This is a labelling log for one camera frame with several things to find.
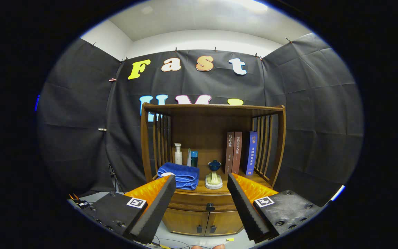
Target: wooden cabinet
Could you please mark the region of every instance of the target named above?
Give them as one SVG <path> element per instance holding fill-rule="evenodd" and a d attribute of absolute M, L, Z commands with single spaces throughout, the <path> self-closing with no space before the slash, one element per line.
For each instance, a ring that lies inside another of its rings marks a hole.
<path fill-rule="evenodd" d="M 239 233 L 243 229 L 237 211 L 210 213 L 205 236 Z"/>
<path fill-rule="evenodd" d="M 230 235 L 243 229 L 237 211 L 193 212 L 167 208 L 162 222 L 172 233 L 194 236 Z"/>
<path fill-rule="evenodd" d="M 204 236 L 208 212 L 191 212 L 167 208 L 162 221 L 172 233 Z"/>
<path fill-rule="evenodd" d="M 152 129 L 148 129 L 148 113 L 153 112 Z M 272 116 L 278 115 L 277 146 L 274 162 L 272 150 Z M 187 150 L 199 153 L 199 184 L 195 190 L 176 189 L 162 219 L 173 233 L 196 236 L 235 234 L 242 230 L 231 194 L 227 188 L 228 176 L 223 167 L 217 171 L 223 187 L 207 189 L 205 176 L 210 173 L 208 162 L 225 161 L 226 134 L 228 131 L 258 132 L 258 148 L 255 174 L 245 175 L 240 166 L 239 175 L 272 188 L 281 168 L 285 143 L 285 107 L 229 105 L 229 104 L 142 104 L 141 149 L 142 164 L 147 182 L 158 177 L 156 172 L 165 162 L 174 161 L 174 143 L 182 144 L 182 161 L 187 164 Z M 149 131 L 153 134 L 149 142 Z M 154 152 L 154 164 L 150 165 L 150 144 Z"/>

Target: brown book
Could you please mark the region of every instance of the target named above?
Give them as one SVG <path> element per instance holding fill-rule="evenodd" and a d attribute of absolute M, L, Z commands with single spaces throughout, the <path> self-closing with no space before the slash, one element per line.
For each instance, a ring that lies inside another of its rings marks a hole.
<path fill-rule="evenodd" d="M 231 173 L 233 168 L 234 132 L 227 132 L 227 153 L 225 158 L 225 174 Z"/>
<path fill-rule="evenodd" d="M 233 168 L 231 172 L 239 174 L 240 155 L 242 154 L 242 132 L 234 132 Z"/>

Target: white ceiling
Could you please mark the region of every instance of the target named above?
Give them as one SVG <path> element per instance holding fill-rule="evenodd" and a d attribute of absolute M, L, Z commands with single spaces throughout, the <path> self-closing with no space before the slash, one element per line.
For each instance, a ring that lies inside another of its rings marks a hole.
<path fill-rule="evenodd" d="M 311 33 L 276 9 L 253 0 L 150 0 L 109 18 L 132 41 L 181 30 L 227 30 L 286 44 Z"/>

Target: book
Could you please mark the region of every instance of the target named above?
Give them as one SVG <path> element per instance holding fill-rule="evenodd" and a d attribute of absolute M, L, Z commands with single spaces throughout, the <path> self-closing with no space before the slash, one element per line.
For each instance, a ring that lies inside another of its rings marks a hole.
<path fill-rule="evenodd" d="M 227 132 L 227 151 L 225 157 L 225 174 L 231 173 L 233 168 L 234 132 Z"/>
<path fill-rule="evenodd" d="M 242 132 L 234 132 L 233 167 L 231 172 L 239 174 L 240 156 L 242 154 Z"/>
<path fill-rule="evenodd" d="M 247 132 L 246 153 L 245 153 L 245 175 L 253 175 L 254 166 L 256 165 L 257 153 L 257 132 Z"/>

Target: ceiling light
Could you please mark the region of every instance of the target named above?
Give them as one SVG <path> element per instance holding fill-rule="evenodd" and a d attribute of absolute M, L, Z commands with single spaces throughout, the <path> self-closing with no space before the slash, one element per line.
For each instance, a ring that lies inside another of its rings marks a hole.
<path fill-rule="evenodd" d="M 141 12 L 144 14 L 150 14 L 151 12 L 153 12 L 153 8 L 151 6 L 147 6 L 143 9 L 141 9 Z"/>

